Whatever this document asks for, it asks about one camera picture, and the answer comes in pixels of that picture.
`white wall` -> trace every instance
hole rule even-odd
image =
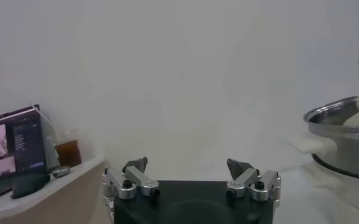
[[[0,113],[40,103],[154,178],[287,169],[302,115],[359,92],[358,51],[359,0],[0,0]]]

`black pad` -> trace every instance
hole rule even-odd
[[[144,158],[138,159],[138,160],[132,160],[126,163],[126,165],[123,167],[123,173],[125,173],[126,167],[134,166],[138,170],[140,170],[141,173],[145,172],[145,168],[147,168],[148,159],[145,156]]]
[[[230,201],[223,181],[159,181],[160,198],[115,197],[115,224],[272,224],[272,201]]]
[[[247,169],[253,168],[249,163],[242,163],[234,159],[227,159],[227,165],[230,175],[234,180],[242,175]]]

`pot handle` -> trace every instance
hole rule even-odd
[[[300,171],[315,188],[336,189],[343,186],[339,177],[332,175],[315,162],[301,166]]]
[[[303,154],[326,154],[337,151],[336,144],[333,140],[309,132],[291,138],[289,144]]]

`white shelf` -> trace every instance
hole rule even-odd
[[[67,176],[59,179],[53,178],[43,189],[23,198],[11,199],[11,192],[0,196],[0,219],[17,215],[34,207],[35,205],[50,197],[51,195],[53,195],[63,187],[67,186],[83,174],[87,173],[92,168],[103,163],[104,160],[105,159],[103,157],[97,157],[88,160],[81,165],[73,167],[71,169],[71,173]]]

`pot rim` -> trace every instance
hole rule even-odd
[[[315,108],[310,110],[304,115],[304,121],[310,126],[316,129],[324,130],[324,131],[337,131],[341,133],[352,133],[359,134],[359,127],[346,127],[342,125],[329,125],[329,124],[319,124],[310,121],[313,117],[318,114],[324,113],[325,111],[334,109],[336,107],[341,107],[343,105],[348,105],[351,103],[355,103],[357,101],[357,96],[347,97],[341,100],[334,101],[332,103],[328,103],[324,106]]]

